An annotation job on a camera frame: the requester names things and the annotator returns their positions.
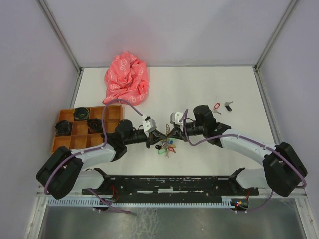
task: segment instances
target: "white tabletop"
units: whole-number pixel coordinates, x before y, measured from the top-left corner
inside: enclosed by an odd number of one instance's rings
[[[105,97],[104,75],[107,68],[85,68],[74,107],[101,106]],[[157,130],[165,133],[172,112],[184,112],[194,118],[198,105],[213,106],[219,122],[230,125],[241,134],[273,143],[261,96],[252,67],[149,67],[150,88],[137,109],[156,121]],[[234,101],[229,112],[223,104]],[[130,106],[123,105],[124,118],[134,127],[141,118]],[[192,142],[203,139],[191,137]],[[154,146],[144,143],[128,145],[128,152],[118,161],[97,165],[107,174],[122,175],[230,175],[240,167],[260,168],[256,162],[236,152],[209,143],[197,147],[175,140],[177,153],[169,158],[158,155]]]

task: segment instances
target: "brown compartment tray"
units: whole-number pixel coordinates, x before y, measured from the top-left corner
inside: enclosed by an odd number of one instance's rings
[[[87,107],[90,110],[89,119],[102,119],[104,106]],[[65,146],[68,149],[82,149],[97,146],[103,142],[100,134],[90,134],[86,120],[75,121],[73,116],[74,109],[60,110],[58,121],[66,120],[72,123],[71,136],[54,136],[52,152],[58,147]],[[108,133],[113,133],[118,123],[123,119],[123,108],[121,105],[107,106],[104,115],[104,126]]]

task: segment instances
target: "pink cloth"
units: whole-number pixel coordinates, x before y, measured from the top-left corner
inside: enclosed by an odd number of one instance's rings
[[[149,77],[144,61],[128,51],[116,55],[104,76],[106,97],[103,103],[114,98],[127,100],[138,105],[147,95]]]

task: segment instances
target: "gray wall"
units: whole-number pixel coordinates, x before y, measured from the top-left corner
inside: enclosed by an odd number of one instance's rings
[[[301,0],[271,50],[262,76],[284,140],[308,170],[306,188],[319,222],[319,1]]]
[[[36,1],[2,1],[0,32],[0,237],[19,239],[76,71]]]
[[[254,65],[290,0],[47,0],[79,64]]]

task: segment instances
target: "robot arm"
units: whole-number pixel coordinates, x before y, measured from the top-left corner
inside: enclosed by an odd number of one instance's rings
[[[188,137],[193,135],[203,135],[210,144],[236,151],[263,166],[263,169],[240,170],[236,180],[243,188],[270,187],[277,194],[286,197],[301,182],[300,177],[276,154],[266,150],[266,147],[285,157],[302,177],[307,175],[305,167],[289,144],[282,142],[280,145],[267,144],[265,146],[264,143],[254,140],[244,140],[245,137],[230,126],[216,122],[208,106],[197,106],[194,109],[194,115],[196,121],[187,123],[183,119],[183,113],[173,113],[171,123],[174,128],[168,136],[157,131],[155,122],[149,117],[143,116],[143,129],[141,130],[134,129],[129,120],[122,120],[114,133],[107,134],[107,144],[103,143],[80,150],[58,148],[39,170],[36,178],[44,186],[53,171],[67,157],[74,155],[68,163],[56,171],[48,184],[48,191],[52,196],[55,199],[61,199],[71,191],[85,188],[97,189],[107,182],[108,176],[100,169],[82,171],[82,168],[86,169],[102,162],[113,162],[120,159],[127,152],[126,145],[128,144],[145,142],[147,148],[150,148],[150,145],[167,139],[167,137],[189,141]]]

